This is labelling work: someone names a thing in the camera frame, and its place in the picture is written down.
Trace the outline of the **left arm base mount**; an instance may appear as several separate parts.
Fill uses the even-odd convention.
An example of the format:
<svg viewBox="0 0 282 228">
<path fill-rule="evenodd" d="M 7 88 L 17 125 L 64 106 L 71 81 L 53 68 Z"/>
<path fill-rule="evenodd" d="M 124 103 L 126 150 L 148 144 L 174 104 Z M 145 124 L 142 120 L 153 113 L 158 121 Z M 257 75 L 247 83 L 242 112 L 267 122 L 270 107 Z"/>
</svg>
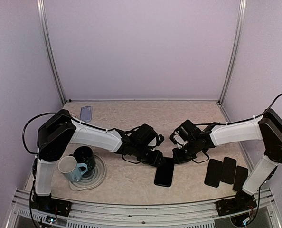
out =
<svg viewBox="0 0 282 228">
<path fill-rule="evenodd" d="M 55 199 L 49 196 L 34 195 L 31 199 L 31 208 L 57 216 L 68 217 L 72 202 Z"/>
</svg>

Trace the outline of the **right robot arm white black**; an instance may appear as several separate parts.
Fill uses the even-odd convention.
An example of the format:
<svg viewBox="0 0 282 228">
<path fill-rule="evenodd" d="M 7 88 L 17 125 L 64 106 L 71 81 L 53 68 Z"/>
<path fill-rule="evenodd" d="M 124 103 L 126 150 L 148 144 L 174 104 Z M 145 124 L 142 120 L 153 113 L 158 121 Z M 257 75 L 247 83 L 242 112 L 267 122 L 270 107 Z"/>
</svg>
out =
<svg viewBox="0 0 282 228">
<path fill-rule="evenodd" d="M 254 194 L 267 181 L 277 166 L 282 163 L 282 119 L 273 110 L 236 123 L 212 123 L 204 130 L 186 120 L 170 136 L 176 145 L 172 150 L 176 164 L 193 161 L 199 152 L 228 143 L 262 140 L 265 146 L 259 160 L 242 188 L 232 200 L 232 207 L 242 211 L 250 204 Z"/>
</svg>

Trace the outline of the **lavender phone case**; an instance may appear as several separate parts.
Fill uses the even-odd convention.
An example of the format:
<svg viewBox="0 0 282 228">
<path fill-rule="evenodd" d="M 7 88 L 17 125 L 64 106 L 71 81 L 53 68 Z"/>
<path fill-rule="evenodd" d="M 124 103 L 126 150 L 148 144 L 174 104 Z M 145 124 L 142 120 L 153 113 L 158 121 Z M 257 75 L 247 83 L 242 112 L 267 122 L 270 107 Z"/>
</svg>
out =
<svg viewBox="0 0 282 228">
<path fill-rule="evenodd" d="M 80 110 L 80 120 L 86 123 L 91 122 L 92 120 L 92 106 L 84 106 Z"/>
</svg>

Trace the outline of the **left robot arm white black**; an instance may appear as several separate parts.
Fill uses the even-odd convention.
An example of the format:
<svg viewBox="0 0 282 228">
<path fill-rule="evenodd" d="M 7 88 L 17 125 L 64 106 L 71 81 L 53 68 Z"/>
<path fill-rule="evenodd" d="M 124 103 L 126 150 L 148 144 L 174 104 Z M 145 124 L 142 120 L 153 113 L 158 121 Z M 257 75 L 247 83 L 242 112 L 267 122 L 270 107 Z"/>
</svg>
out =
<svg viewBox="0 0 282 228">
<path fill-rule="evenodd" d="M 165 162 L 162 152 L 156 149 L 164 137 L 147 124 L 123 131 L 83 122 L 72 117 L 66 109 L 50 113 L 50 116 L 38 129 L 34 185 L 36 202 L 45 211 L 56 206 L 51 197 L 53 172 L 70 143 L 104 149 L 121 156 L 134 156 L 138 162 L 153 167 Z"/>
</svg>

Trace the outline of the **white-edged black smartphone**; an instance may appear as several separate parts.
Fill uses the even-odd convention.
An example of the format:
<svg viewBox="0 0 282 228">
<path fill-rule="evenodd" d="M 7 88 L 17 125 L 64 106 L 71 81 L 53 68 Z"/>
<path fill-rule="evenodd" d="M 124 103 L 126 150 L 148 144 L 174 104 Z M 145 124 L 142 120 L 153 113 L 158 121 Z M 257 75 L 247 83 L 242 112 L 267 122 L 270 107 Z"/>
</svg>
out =
<svg viewBox="0 0 282 228">
<path fill-rule="evenodd" d="M 165 163 L 156 169 L 154 184 L 162 187 L 170 187 L 172 185 L 174 172 L 173 158 L 166 157 Z"/>
</svg>

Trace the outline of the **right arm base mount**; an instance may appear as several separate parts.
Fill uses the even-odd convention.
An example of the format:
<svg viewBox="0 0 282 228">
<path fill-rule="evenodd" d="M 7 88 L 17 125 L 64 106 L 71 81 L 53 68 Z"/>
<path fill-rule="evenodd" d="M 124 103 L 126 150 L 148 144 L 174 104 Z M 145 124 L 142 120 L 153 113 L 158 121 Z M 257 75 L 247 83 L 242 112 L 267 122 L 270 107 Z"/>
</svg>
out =
<svg viewBox="0 0 282 228">
<path fill-rule="evenodd" d="M 239 190 L 233 198 L 219 200 L 215 205 L 219 216 L 230 215 L 257 207 L 254 195 L 249 195 L 242 190 Z"/>
</svg>

